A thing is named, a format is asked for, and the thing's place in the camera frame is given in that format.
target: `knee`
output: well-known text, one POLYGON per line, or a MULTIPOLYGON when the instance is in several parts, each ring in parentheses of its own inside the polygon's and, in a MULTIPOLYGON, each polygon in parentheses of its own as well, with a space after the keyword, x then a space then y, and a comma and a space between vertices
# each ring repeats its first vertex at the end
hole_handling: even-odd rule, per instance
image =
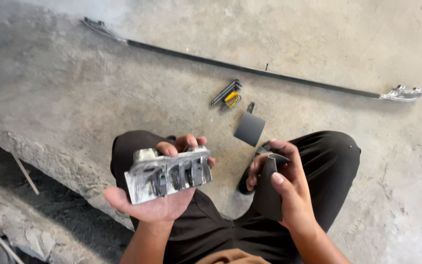
POLYGON ((326 151, 335 155, 338 161, 357 160, 359 162, 360 148, 351 136, 343 132, 323 131, 319 143, 326 151))
POLYGON ((131 130, 131 131, 128 131, 128 132, 121 134, 118 137, 136 138, 136 137, 145 137, 145 136, 149 136, 149 135, 154 135, 154 134, 149 132, 149 131, 146 131, 146 130, 131 130))

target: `left hand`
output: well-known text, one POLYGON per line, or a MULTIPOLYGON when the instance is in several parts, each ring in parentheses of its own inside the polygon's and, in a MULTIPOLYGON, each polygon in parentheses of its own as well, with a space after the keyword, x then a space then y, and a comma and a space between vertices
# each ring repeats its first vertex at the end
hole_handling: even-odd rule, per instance
MULTIPOLYGON (((177 157, 179 152, 184 152, 187 147, 198 147, 198 145, 206 145, 207 143, 206 137, 195 138, 191 134, 186 134, 177 138, 174 145, 166 141, 159 142, 156 149, 165 156, 177 157)), ((216 159, 209 157, 208 164, 211 167, 214 166, 216 159)), ((123 189, 110 187, 104 191, 104 197, 115 209, 119 209, 143 222, 158 223, 171 222, 179 218, 187 209, 194 193, 195 188, 190 188, 173 195, 166 195, 133 205, 128 201, 123 189)))

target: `sandpaper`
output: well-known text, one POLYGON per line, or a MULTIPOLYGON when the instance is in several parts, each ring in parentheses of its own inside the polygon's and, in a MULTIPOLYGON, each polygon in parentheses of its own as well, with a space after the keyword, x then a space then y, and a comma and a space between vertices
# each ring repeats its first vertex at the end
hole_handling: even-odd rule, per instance
POLYGON ((262 216, 273 221, 282 221, 281 196, 276 192, 271 183, 271 175, 278 171, 278 167, 289 163, 286 157, 272 153, 263 167, 261 176, 258 179, 252 206, 262 216))

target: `black pants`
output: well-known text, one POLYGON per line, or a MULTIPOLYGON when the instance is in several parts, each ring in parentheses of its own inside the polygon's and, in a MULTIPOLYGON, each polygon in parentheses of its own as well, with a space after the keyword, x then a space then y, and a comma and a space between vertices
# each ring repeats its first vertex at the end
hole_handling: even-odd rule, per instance
MULTIPOLYGON (((113 144, 111 171, 117 186, 127 186, 124 172, 138 149, 155 148, 166 139, 147 131, 130 131, 113 144)), ((359 167, 360 148, 348 135, 323 131, 290 141, 299 148, 317 222, 326 232, 335 220, 359 167)), ((137 228, 139 221, 131 218, 137 228)), ((167 242, 165 263, 194 263, 213 252, 238 248, 271 263, 299 261, 287 229, 252 207, 240 218, 223 219, 211 199, 196 190, 190 205, 175 220, 167 242)))

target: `fingernail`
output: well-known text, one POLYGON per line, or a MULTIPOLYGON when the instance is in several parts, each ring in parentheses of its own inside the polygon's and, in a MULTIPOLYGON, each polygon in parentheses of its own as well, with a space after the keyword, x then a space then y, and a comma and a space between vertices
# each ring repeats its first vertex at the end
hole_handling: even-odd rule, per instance
POLYGON ((280 185, 281 183, 283 183, 283 182, 284 182, 283 175, 279 174, 278 172, 274 172, 274 173, 271 175, 271 177, 273 177, 273 181, 274 181, 276 184, 278 184, 278 185, 280 185))

